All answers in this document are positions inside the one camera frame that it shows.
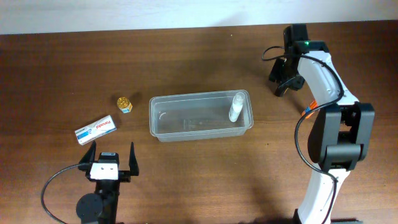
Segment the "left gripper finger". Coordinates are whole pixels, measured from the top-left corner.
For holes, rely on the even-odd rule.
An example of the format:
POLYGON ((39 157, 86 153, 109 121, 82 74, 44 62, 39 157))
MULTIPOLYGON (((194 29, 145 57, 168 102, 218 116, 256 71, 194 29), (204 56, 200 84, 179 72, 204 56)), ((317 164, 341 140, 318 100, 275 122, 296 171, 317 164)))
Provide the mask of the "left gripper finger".
POLYGON ((96 152, 96 142, 93 141, 91 143, 90 148, 88 151, 85 153, 85 155, 81 158, 79 161, 80 164, 88 164, 88 163, 93 163, 95 160, 95 152, 96 152))
POLYGON ((129 170, 130 170, 130 176, 139 175, 139 166, 137 163, 133 142, 131 143, 130 153, 129 153, 129 170))

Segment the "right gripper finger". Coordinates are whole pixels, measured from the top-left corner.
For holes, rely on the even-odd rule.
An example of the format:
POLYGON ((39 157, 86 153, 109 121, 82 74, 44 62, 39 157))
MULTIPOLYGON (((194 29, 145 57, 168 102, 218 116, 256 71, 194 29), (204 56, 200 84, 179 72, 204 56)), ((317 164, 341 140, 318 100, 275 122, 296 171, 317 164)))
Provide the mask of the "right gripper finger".
POLYGON ((274 91, 274 95, 278 97, 284 96, 285 92, 290 89, 293 91, 299 90, 299 78, 292 77, 286 80, 276 80, 277 87, 274 91))
POLYGON ((282 70, 282 59, 277 58, 269 74, 269 81, 279 83, 281 80, 280 76, 281 70, 282 70))

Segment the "orange tube white cap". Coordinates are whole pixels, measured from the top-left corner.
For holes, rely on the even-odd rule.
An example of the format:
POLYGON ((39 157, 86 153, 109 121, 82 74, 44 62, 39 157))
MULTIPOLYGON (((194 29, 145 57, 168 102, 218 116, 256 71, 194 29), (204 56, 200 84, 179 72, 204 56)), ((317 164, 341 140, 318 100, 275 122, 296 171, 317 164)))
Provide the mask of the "orange tube white cap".
POLYGON ((306 107, 303 111, 302 111, 302 116, 305 116, 306 119, 309 119, 309 117, 311 117, 312 114, 314 114, 314 109, 316 109, 318 106, 317 102, 315 100, 313 100, 308 107, 306 107))

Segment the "white spray bottle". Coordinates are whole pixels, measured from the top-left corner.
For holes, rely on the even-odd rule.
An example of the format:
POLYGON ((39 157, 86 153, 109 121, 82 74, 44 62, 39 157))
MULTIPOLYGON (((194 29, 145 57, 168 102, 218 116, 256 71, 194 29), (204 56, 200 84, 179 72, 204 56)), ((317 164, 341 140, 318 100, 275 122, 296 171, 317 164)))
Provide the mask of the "white spray bottle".
POLYGON ((229 120, 231 122, 236 122, 240 112, 243 108, 243 104, 245 101, 245 94, 243 92, 237 92, 237 94, 235 94, 230 110, 229 110, 229 120))

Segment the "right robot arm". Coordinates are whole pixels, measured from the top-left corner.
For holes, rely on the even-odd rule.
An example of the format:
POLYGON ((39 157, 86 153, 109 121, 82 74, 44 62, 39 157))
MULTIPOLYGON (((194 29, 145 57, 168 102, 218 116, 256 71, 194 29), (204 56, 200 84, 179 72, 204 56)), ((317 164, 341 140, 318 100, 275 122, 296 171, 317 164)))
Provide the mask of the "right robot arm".
POLYGON ((269 80, 277 84, 275 96, 308 84, 314 108, 303 112, 303 121, 317 114, 308 136, 309 159, 304 163, 312 175, 303 202, 294 212, 294 223, 331 223, 331 211, 340 188, 357 163, 368 153, 375 111, 361 103, 345 86, 333 66, 324 41, 310 40, 305 24, 284 29, 284 54, 272 58, 269 80))

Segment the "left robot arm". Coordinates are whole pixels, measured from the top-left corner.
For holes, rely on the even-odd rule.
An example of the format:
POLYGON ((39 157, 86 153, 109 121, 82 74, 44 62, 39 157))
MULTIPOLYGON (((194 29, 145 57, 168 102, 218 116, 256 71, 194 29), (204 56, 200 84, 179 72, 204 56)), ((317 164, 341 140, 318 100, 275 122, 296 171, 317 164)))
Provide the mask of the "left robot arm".
POLYGON ((82 196, 76 204, 76 214, 82 223, 116 223, 120 184, 130 183, 132 176, 139 175, 139 166, 131 144, 129 169, 119 170, 119 154, 102 152, 95 160, 96 143, 79 162, 79 170, 95 183, 95 191, 82 196))

